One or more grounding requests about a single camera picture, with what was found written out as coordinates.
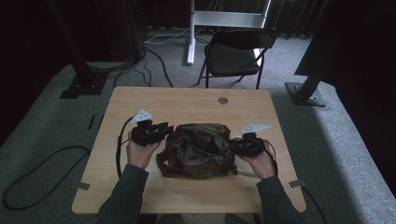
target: black stand base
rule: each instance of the black stand base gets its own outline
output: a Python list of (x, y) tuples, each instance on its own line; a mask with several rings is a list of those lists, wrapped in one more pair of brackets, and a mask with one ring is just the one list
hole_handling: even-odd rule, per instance
[(89, 85), (80, 85), (79, 76), (76, 76), (68, 90), (63, 91), (61, 99), (77, 99), (79, 95), (100, 95), (106, 84), (108, 73), (95, 74)]
[(318, 90), (315, 90), (314, 94), (312, 94), (308, 100), (302, 100), (299, 97), (298, 91), (303, 86), (303, 83), (287, 82), (285, 86), (295, 105), (311, 105), (318, 106), (321, 110), (331, 110), (330, 107), (326, 105), (326, 102), (323, 100)]

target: carpeted floor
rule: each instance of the carpeted floor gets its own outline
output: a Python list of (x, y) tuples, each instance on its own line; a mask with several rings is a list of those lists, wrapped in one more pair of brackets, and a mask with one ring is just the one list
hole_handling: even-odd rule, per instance
[[(156, 30), (148, 35), (181, 32)], [(210, 39), (210, 35), (197, 37)], [(161, 56), (175, 87), (203, 88), (204, 82), (199, 86), (194, 84), (203, 63), (205, 44), (196, 42), (195, 62), (188, 66), (188, 39), (179, 37), (161, 44), (166, 38), (154, 39), (152, 42), (157, 44), (145, 46)], [(396, 200), (334, 87), (325, 83), (318, 87), (330, 110), (294, 105), (290, 99), (285, 82), (305, 81), (305, 77), (295, 76), (294, 71), (309, 43), (310, 39), (281, 36), (266, 53), (261, 84), (261, 89), (268, 90), (273, 97), (297, 176), (307, 183), (329, 223), (394, 223)], [(119, 64), (89, 63), (102, 68)], [(160, 60), (148, 50), (145, 59), (135, 68), (119, 75), (119, 71), (110, 73), (101, 95), (81, 95), (74, 100), (65, 100), (59, 96), (68, 88), (75, 73), (70, 65), (60, 71), (0, 149), (0, 192), (3, 194), (14, 180), (60, 148), (91, 148), (115, 86), (147, 86), (149, 83), (153, 87), (169, 87)], [(245, 77), (237, 84), (235, 80), (237, 77), (212, 78), (209, 87), (254, 89), (256, 77)], [(21, 207), (41, 199), (84, 152), (72, 147), (57, 154), (11, 188), (7, 201), (12, 206)], [(87, 159), (85, 157), (42, 203), (21, 211), (1, 206), (0, 223), (95, 223), (95, 215), (77, 215), (71, 210)], [(323, 223), (312, 200), (306, 194), (304, 196), (307, 203), (303, 212), (305, 219), (308, 223)]]

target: dark gray sleeve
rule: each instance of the dark gray sleeve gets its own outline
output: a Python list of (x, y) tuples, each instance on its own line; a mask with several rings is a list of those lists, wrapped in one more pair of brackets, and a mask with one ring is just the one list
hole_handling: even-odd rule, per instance
[(294, 208), (277, 175), (260, 181), (257, 189), (262, 198), (262, 215), (265, 224), (306, 223)]
[(99, 209), (98, 224), (137, 223), (148, 176), (141, 168), (125, 165), (111, 196)]

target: black bag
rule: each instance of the black bag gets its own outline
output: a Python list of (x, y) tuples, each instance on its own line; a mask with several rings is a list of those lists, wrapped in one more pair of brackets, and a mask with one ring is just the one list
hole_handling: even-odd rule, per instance
[(176, 127), (166, 138), (157, 165), (164, 176), (208, 179), (236, 175), (230, 150), (230, 130), (217, 123), (191, 123)]

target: table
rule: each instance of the table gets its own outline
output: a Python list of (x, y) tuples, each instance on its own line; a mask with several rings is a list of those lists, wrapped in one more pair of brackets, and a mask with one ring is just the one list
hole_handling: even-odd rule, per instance
[(194, 63), (195, 25), (262, 28), (267, 18), (268, 8), (271, 4), (271, 0), (265, 1), (261, 14), (195, 10), (194, 4), (194, 0), (191, 0), (190, 44), (187, 58), (187, 64), (189, 65)]
[[(220, 97), (225, 97), (228, 103), (220, 104)], [(184, 123), (216, 122), (227, 125), (231, 136), (241, 135), (240, 130), (249, 123), (272, 124), (270, 129), (259, 131), (257, 135), (275, 147), (280, 181), (296, 209), (305, 210), (301, 189), (291, 188), (289, 184), (297, 176), (268, 91), (117, 87), (81, 179), (90, 187), (88, 190), (78, 189), (72, 205), (74, 212), (95, 214), (110, 196), (118, 181), (115, 157), (120, 129), (125, 120), (142, 108), (155, 116), (154, 123), (168, 121), (176, 127)], [(126, 127), (124, 140), (133, 127), (132, 123)], [(158, 152), (164, 149), (164, 145), (165, 141)], [(124, 147), (120, 163), (123, 169), (126, 163)], [(235, 164), (242, 173), (253, 175), (246, 162), (236, 158)], [(256, 188), (260, 181), (257, 177), (228, 175), (207, 180), (163, 177), (155, 155), (147, 171), (149, 176), (141, 208), (143, 214), (262, 212)]]

